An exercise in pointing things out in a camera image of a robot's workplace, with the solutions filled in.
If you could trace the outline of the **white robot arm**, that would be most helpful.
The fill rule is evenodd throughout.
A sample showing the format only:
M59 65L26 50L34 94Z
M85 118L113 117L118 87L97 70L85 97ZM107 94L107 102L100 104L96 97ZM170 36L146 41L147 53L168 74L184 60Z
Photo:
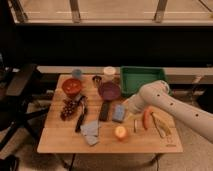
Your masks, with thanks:
M136 114L149 105L158 107L213 143L213 114L171 97L169 91L168 83L163 80L144 84L127 99L127 109Z

